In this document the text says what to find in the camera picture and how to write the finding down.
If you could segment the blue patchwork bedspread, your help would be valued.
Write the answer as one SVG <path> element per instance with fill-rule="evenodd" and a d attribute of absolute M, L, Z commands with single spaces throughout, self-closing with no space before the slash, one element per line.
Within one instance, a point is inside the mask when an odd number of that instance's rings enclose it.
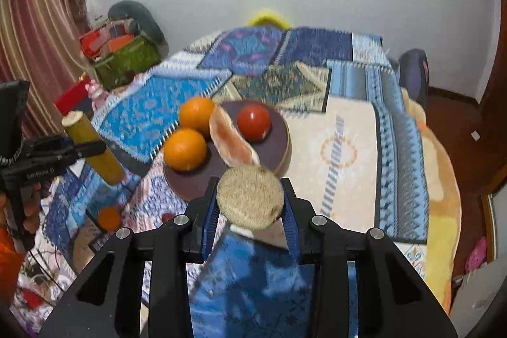
<path fill-rule="evenodd" d="M 428 337 L 446 314 L 400 244 L 428 238 L 423 146 L 380 40 L 237 28 L 109 97 L 94 129 L 163 169 L 43 337 Z"/>

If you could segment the dark purple chair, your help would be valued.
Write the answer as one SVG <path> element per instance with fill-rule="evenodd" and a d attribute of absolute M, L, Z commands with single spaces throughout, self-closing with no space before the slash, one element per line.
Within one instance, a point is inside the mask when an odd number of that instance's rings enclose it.
<path fill-rule="evenodd" d="M 411 49 L 399 59 L 399 83 L 407 90 L 409 97 L 426 106 L 429 90 L 429 65 L 426 53 L 421 49 Z"/>

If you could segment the yellow curved cushion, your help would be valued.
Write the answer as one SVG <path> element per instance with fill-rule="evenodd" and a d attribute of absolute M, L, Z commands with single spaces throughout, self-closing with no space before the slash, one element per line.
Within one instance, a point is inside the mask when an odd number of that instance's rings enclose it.
<path fill-rule="evenodd" d="M 288 30 L 292 28 L 290 22 L 288 22 L 283 16 L 273 10 L 260 10 L 256 12 L 247 22 L 248 27 L 274 27 L 282 30 Z"/>

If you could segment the small tangerine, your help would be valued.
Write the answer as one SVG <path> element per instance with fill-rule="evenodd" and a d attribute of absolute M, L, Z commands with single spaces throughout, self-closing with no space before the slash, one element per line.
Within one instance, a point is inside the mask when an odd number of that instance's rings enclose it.
<path fill-rule="evenodd" d="M 107 233 L 115 233 L 122 226 L 120 213 L 115 207 L 103 207 L 97 215 L 99 227 Z"/>

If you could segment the peeled pomelo wedge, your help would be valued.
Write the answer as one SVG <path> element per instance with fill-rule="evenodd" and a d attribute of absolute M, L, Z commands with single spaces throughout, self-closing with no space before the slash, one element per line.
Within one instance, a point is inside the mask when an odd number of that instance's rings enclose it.
<path fill-rule="evenodd" d="M 254 148 L 242 137 L 221 105 L 215 105 L 210 115 L 210 138 L 222 161 L 230 168 L 259 166 L 260 158 Z"/>

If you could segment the striped red curtain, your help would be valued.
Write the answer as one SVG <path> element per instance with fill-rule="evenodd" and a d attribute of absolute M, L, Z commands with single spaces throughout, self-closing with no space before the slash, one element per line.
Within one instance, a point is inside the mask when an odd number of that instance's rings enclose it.
<path fill-rule="evenodd" d="M 60 130 L 55 100 L 94 73 L 79 42 L 88 30 L 86 0 L 1 0 L 1 79 L 30 83 L 23 136 Z"/>

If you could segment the grey plush toy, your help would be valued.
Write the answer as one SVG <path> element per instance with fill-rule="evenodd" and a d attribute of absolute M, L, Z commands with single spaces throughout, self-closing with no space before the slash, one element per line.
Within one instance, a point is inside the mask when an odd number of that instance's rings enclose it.
<path fill-rule="evenodd" d="M 162 29 L 151 12 L 141 3 L 125 0 L 115 3 L 107 12 L 110 21 L 132 20 L 138 29 L 157 45 L 166 42 Z"/>

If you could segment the red tomato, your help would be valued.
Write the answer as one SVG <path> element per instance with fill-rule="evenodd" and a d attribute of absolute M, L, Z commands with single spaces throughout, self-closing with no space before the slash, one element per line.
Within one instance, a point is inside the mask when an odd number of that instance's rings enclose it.
<path fill-rule="evenodd" d="M 236 117 L 237 128 L 249 142 L 263 141 L 272 128 L 270 113 L 261 104 L 248 104 Z"/>

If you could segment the large orange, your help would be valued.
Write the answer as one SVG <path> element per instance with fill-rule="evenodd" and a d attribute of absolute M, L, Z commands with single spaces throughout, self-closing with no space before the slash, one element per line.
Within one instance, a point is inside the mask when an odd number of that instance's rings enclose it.
<path fill-rule="evenodd" d="M 183 128 L 175 131 L 163 145 L 165 164 L 177 172 L 191 172 L 205 161 L 207 145 L 204 137 L 195 130 Z"/>
<path fill-rule="evenodd" d="M 179 110 L 181 128 L 198 131 L 205 139 L 210 135 L 210 115 L 215 102 L 207 97 L 196 96 L 186 101 Z"/>

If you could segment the pink piggy toy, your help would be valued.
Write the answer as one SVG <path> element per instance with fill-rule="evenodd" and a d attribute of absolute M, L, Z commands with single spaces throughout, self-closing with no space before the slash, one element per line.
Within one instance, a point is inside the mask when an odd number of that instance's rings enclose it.
<path fill-rule="evenodd" d="M 108 92 L 103 86 L 96 80 L 91 80 L 85 89 L 88 94 L 88 98 L 91 100 L 91 106 L 94 112 L 98 111 L 106 102 Z"/>

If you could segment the small dark red fruit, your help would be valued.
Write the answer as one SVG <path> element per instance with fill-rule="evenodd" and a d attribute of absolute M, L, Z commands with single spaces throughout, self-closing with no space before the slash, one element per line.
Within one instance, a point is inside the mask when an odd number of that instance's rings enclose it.
<path fill-rule="evenodd" d="M 161 220 L 163 223 L 169 222 L 174 218 L 175 218 L 175 216 L 171 213 L 163 213 L 161 216 Z"/>

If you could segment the green storage box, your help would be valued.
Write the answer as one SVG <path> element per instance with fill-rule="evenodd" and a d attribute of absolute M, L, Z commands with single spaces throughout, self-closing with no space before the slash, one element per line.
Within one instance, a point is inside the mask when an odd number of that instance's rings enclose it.
<path fill-rule="evenodd" d="M 94 66 L 97 80 L 106 89 L 125 86 L 133 78 L 161 62 L 157 47 L 138 36 L 129 44 L 112 52 Z"/>

